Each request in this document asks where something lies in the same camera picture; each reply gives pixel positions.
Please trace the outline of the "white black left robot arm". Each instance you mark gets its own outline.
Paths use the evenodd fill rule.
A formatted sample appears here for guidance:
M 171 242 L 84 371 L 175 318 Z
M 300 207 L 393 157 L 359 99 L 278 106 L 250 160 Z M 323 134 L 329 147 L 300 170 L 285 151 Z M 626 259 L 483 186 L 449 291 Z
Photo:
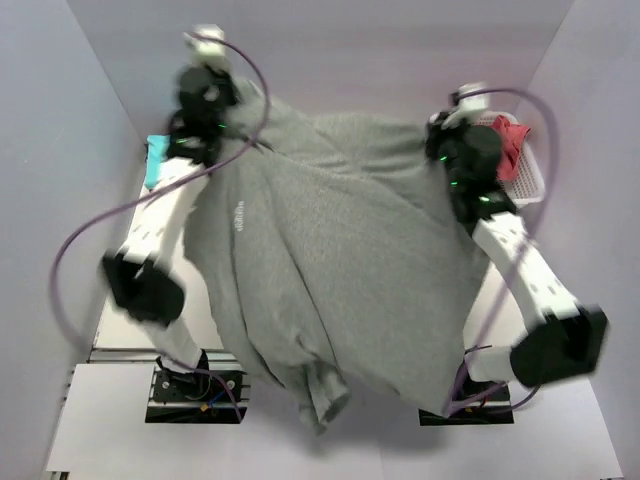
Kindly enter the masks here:
M 172 273 L 172 259 L 193 204 L 208 181 L 206 168 L 220 155 L 226 112 L 238 96 L 224 69 L 192 66 L 178 76 L 178 109 L 165 134 L 147 141 L 149 166 L 157 168 L 150 199 L 119 249 L 101 268 L 113 301 L 159 352 L 161 367 L 178 372 L 177 387 L 199 399 L 211 387 L 202 349 L 182 317 L 186 294 Z

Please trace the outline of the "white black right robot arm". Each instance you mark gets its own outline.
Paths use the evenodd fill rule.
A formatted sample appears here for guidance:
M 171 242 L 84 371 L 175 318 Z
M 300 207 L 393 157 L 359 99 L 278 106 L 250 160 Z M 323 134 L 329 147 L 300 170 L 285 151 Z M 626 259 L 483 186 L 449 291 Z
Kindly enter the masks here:
M 530 240 L 516 204 L 497 179 L 498 133 L 467 121 L 447 127 L 448 116 L 441 112 L 427 123 L 426 154 L 444 166 L 456 219 L 500 272 L 526 329 L 516 344 L 482 349 L 455 369 L 453 390 L 472 399 L 488 382 L 539 387 L 592 374 L 607 316 L 597 306 L 580 304 Z

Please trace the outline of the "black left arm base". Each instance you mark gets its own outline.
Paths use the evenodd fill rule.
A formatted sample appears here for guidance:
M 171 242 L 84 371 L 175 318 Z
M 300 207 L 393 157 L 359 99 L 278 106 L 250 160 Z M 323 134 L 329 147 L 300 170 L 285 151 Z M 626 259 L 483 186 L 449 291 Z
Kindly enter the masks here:
M 160 359 L 152 375 L 148 424 L 238 425 L 249 404 L 250 381 L 231 356 L 209 353 L 199 372 L 174 372 Z

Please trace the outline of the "grey t-shirt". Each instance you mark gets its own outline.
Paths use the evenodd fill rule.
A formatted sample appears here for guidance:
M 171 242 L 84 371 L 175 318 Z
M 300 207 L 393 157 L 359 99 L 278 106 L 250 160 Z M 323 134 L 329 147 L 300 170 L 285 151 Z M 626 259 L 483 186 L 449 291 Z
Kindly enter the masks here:
M 237 83 L 216 171 L 184 228 L 224 347 L 323 431 L 347 376 L 438 413 L 489 266 L 421 126 L 309 116 Z

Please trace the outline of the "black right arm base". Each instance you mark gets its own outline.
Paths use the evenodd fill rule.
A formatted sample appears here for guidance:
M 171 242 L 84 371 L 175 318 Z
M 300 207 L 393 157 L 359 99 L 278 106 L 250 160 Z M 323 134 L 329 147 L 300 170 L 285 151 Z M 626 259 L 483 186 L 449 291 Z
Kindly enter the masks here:
M 474 402 L 447 418 L 419 410 L 419 425 L 436 427 L 510 425 L 514 423 L 510 391 L 506 384 L 477 383 L 467 378 L 461 391 L 456 395 L 455 402 L 464 403 L 473 398 L 475 398 Z

